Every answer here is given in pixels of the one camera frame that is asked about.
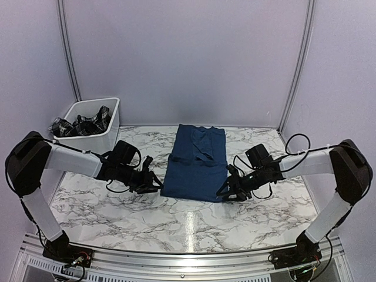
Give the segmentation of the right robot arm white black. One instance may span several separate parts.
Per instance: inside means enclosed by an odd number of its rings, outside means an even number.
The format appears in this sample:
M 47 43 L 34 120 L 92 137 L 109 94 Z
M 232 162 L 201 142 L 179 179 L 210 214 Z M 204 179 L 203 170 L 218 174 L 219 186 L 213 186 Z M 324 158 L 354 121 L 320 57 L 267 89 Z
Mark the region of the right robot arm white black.
M 373 178 L 371 166 L 350 139 L 277 159 L 259 144 L 249 149 L 246 156 L 252 172 L 241 176 L 235 166 L 228 165 L 226 169 L 230 175 L 218 189 L 217 197 L 243 202 L 251 198 L 252 191 L 265 184 L 317 174 L 331 174 L 335 178 L 333 198 L 296 239 L 296 246 L 291 250 L 291 258 L 296 263 L 303 263 L 311 257 L 321 239 L 341 225 L 353 207 L 365 197 Z

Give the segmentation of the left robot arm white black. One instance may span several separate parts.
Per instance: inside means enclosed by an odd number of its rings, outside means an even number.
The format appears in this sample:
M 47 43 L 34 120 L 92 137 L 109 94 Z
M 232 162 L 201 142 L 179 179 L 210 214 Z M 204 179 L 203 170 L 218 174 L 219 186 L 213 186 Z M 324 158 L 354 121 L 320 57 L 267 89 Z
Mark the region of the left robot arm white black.
M 126 191 L 156 193 L 163 184 L 149 166 L 153 158 L 142 155 L 133 145 L 118 141 L 114 148 L 99 154 L 45 139 L 29 132 L 5 159 L 5 179 L 18 196 L 28 219 L 45 238 L 44 251 L 61 261 L 70 261 L 78 251 L 70 244 L 41 191 L 47 170 L 59 170 L 103 181 L 123 183 Z

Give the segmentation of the blue t-shirt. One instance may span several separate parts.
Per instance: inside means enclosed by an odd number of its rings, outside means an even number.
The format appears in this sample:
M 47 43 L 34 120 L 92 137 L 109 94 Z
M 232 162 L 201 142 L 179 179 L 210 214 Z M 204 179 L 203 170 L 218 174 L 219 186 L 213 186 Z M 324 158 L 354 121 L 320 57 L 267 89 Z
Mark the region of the blue t-shirt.
M 227 179 L 226 134 L 216 127 L 180 124 L 167 161 L 164 197 L 220 203 Z

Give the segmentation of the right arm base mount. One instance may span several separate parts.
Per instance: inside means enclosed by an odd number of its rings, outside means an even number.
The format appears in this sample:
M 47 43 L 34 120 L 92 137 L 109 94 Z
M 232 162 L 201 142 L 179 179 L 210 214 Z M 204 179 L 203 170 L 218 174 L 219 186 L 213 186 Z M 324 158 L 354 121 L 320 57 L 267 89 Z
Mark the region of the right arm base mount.
M 268 261 L 273 264 L 275 269 L 289 268 L 318 262 L 322 259 L 322 254 L 319 247 L 315 247 L 309 254 L 300 254 L 297 247 L 289 247 L 279 250 L 274 250 L 268 256 Z

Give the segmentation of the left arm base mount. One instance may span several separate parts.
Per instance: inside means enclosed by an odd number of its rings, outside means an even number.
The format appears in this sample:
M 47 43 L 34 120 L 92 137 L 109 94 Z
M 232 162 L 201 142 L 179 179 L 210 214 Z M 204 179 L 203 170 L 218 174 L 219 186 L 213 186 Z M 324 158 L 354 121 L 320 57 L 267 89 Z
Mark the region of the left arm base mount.
M 68 248 L 66 250 L 63 250 L 63 254 L 57 255 L 57 251 L 50 251 L 44 248 L 42 255 L 48 259 L 65 263 L 69 267 L 90 267 L 93 258 L 93 250 L 89 248 L 68 245 Z

